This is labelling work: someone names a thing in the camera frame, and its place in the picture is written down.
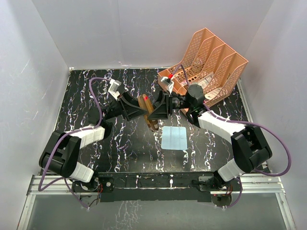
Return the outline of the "brown glasses case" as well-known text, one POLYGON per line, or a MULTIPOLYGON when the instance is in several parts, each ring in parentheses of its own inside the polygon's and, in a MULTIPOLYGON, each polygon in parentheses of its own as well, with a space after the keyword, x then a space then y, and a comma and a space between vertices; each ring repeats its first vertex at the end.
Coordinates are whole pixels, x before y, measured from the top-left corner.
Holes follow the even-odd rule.
POLYGON ((146 94, 142 94, 138 97, 138 103, 141 109, 146 110, 146 114, 143 116, 144 120, 148 126, 148 128, 155 132, 159 129, 158 121, 157 120, 149 120, 148 116, 149 114, 154 110, 153 105, 151 101, 149 100, 149 97, 146 94))

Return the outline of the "light blue cleaning cloth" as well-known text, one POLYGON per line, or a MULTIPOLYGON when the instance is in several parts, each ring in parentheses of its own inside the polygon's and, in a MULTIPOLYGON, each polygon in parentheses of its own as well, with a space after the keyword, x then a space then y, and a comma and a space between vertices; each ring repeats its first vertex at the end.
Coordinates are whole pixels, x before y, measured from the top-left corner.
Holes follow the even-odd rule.
POLYGON ((162 129, 161 148, 164 150, 187 150, 186 128, 180 126, 164 126, 162 129))

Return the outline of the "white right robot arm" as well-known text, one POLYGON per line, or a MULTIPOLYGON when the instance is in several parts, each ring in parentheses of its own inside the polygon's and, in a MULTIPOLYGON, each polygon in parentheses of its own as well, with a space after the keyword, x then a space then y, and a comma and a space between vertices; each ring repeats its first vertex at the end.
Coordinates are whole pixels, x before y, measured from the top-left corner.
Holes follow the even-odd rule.
POLYGON ((227 120, 214 113, 204 100, 203 89, 197 84, 190 85, 185 95, 161 90, 149 119, 168 119, 174 110, 187 109, 186 117, 191 124, 231 143, 233 159, 216 170, 209 179, 215 188, 225 190, 232 179, 252 172, 271 158, 272 150, 259 126, 227 120))

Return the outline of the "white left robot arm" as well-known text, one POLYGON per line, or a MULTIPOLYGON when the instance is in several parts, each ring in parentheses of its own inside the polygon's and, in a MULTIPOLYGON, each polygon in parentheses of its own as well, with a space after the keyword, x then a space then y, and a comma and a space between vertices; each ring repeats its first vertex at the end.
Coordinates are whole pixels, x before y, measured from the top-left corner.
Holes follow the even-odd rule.
POLYGON ((106 139, 113 124, 109 119, 122 116, 127 121, 147 114, 147 109, 140 107, 139 101, 125 92, 117 100, 110 102, 101 109, 103 118, 98 127, 100 114, 97 109, 90 110, 88 120, 90 125, 78 129, 76 132, 54 131, 39 159, 39 166, 48 167, 51 172, 64 178, 81 181, 88 191, 94 191, 99 186, 99 179, 94 176, 93 169, 78 162, 79 152, 82 148, 94 142, 106 139))

